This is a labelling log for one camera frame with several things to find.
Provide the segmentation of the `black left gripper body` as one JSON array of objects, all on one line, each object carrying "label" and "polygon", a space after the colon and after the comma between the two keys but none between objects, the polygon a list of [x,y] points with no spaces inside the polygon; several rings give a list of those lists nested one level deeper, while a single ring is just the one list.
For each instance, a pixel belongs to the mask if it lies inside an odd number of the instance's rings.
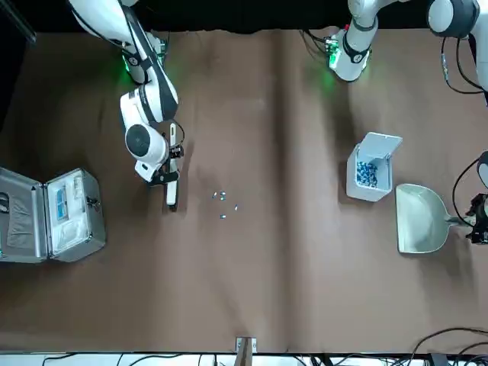
[{"label": "black left gripper body", "polygon": [[487,194],[478,194],[470,204],[467,215],[474,217],[474,224],[467,238],[473,244],[487,244]]}]

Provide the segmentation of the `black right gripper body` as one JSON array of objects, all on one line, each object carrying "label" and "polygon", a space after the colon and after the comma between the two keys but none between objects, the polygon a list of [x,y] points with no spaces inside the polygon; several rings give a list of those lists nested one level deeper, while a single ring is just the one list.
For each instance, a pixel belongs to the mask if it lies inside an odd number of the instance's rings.
[{"label": "black right gripper body", "polygon": [[175,172],[164,172],[162,170],[158,170],[152,176],[152,179],[149,182],[150,186],[158,186],[158,185],[167,185],[170,182],[174,182],[179,180],[179,171]]}]

